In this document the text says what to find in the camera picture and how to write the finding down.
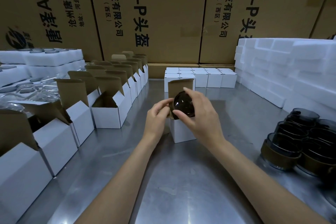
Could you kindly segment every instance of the stack of white foam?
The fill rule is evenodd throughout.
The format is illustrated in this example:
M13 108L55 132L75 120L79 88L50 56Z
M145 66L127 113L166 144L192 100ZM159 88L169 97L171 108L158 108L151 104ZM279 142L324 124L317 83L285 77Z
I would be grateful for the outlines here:
M336 41L239 39L237 81L285 111L301 107L336 117Z
M180 79L194 79L193 90L195 87L234 88L237 74L229 68L167 67L165 92L168 92L168 82Z
M0 62L20 64L31 77L53 77L58 73L66 74L85 66L82 50L60 48L0 51Z

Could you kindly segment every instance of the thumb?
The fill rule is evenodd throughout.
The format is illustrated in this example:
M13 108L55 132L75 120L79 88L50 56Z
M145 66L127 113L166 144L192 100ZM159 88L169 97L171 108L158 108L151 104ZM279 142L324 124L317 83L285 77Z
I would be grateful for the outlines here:
M192 131L195 127L195 122L190 119L185 113L180 110L173 110L173 113Z
M170 113L170 108L165 106L161 109L161 111L157 114L157 117L166 118Z

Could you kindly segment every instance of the dark glass cup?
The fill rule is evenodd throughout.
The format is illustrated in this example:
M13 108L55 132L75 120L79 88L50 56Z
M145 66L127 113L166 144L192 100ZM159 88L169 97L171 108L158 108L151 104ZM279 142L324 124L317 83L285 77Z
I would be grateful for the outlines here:
M188 117L195 116L193 101L185 91L181 91L176 95L176 97L174 98L173 109L180 110Z
M316 138L305 138L302 141L302 152L321 163L336 164L336 147Z
M301 148L292 142L292 138L279 133L268 134L266 144L275 152L290 158L300 156Z
M336 132L324 128L312 128L309 137L324 141L336 146Z
M336 122L333 120L319 119L316 122L316 127L332 130L336 132Z
M301 140L308 136L308 132L300 129L300 126L288 121L278 122L274 133L281 133L293 139L294 144L300 144Z
M300 129L304 131L309 131L315 127L315 122L313 120L307 120L302 118L302 116L297 114L290 114L285 118L285 121L295 123L300 126Z
M313 111L304 109L304 108L294 108L290 114L295 114L301 116L301 119L304 121L316 121L320 116Z

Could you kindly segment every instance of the stainless steel tabletop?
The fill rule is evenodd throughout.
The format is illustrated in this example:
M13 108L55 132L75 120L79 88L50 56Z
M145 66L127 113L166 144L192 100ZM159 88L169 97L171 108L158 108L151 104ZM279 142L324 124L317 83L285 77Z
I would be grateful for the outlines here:
M336 223L321 181L299 169L270 167L259 157L263 140L287 112L246 87L198 88L219 114L225 138L275 180ZM121 129L96 129L47 185L18 223L70 224L116 174L142 137L145 116L164 99L162 80L149 80ZM232 177L197 141L174 144L169 128L152 154L130 223L262 223Z

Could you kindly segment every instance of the person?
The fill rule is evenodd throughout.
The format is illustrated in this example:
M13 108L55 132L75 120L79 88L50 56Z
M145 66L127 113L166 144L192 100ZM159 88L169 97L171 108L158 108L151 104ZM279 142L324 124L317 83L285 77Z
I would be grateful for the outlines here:
M174 114L217 158L236 181L265 224L328 223L225 140L218 114L202 93L184 88L195 119ZM143 137L117 174L77 219L77 224L128 223L149 158L160 140L173 99L156 103L147 113Z

